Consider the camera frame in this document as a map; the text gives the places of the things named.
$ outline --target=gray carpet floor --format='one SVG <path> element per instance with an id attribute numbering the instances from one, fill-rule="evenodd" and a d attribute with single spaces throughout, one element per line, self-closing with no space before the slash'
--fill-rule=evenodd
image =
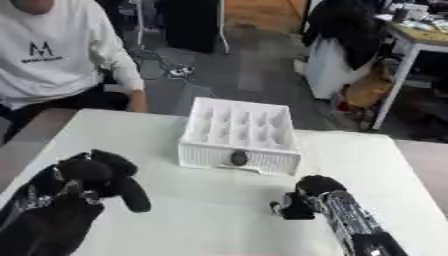
<path id="1" fill-rule="evenodd" d="M 227 33 L 230 54 L 218 43 L 211 55 L 170 49 L 159 34 L 149 34 L 145 46 L 166 62 L 192 65 L 189 83 L 166 77 L 147 80 L 150 111 L 187 116 L 195 97 L 213 97 L 288 105 L 297 129 L 328 130 L 335 126 L 322 115 L 305 80 L 293 70 L 293 59 L 303 51 L 297 39 L 251 27 L 233 28 Z M 156 60 L 146 60 L 142 75 L 157 78 L 162 70 Z"/>

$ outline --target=sweatshirt logo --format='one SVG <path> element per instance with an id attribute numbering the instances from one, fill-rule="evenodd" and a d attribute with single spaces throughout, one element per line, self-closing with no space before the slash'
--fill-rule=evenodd
<path id="1" fill-rule="evenodd" d="M 54 52 L 50 48 L 48 42 L 44 42 L 42 46 L 39 46 L 34 42 L 30 42 L 29 55 L 31 57 L 30 59 L 25 59 L 21 62 L 27 64 L 30 62 L 48 62 L 62 60 L 61 56 L 54 56 Z"/>

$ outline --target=robotic hand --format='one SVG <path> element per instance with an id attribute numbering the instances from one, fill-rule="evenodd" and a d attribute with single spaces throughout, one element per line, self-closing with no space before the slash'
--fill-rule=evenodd
<path id="1" fill-rule="evenodd" d="M 271 202 L 275 214 L 288 220 L 314 219 L 322 213 L 345 256 L 407 256 L 395 239 L 364 210 L 338 181 L 306 176 L 282 203 Z"/>
<path id="2" fill-rule="evenodd" d="M 0 211 L 2 255 L 70 255 L 104 211 L 103 198 L 120 196 L 132 212 L 149 211 L 136 172 L 125 158 L 99 150 L 40 171 Z"/>

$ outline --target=floor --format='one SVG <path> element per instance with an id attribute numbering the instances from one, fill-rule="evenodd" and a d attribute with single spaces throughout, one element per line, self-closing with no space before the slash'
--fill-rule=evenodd
<path id="1" fill-rule="evenodd" d="M 293 70 L 293 59 L 304 49 L 288 34 L 237 27 L 228 31 L 229 55 L 221 44 L 212 55 L 163 47 L 158 34 L 149 34 L 145 45 L 166 61 L 192 65 L 190 83 L 161 78 L 147 80 L 152 113 L 187 116 L 195 97 L 213 97 L 288 105 L 298 129 L 329 130 L 336 127 L 321 114 L 305 80 Z M 142 65 L 144 77 L 160 76 L 155 60 Z"/>
<path id="2" fill-rule="evenodd" d="M 304 0 L 225 0 L 226 23 L 297 32 L 305 3 Z"/>

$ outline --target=sleeve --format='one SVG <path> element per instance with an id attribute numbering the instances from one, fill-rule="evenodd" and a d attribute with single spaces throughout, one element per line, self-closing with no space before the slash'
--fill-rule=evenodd
<path id="1" fill-rule="evenodd" d="M 88 1 L 88 29 L 90 54 L 98 66 L 113 72 L 114 78 L 131 90 L 144 90 L 144 82 L 137 65 L 123 48 L 123 42 L 115 33 L 103 8 Z"/>

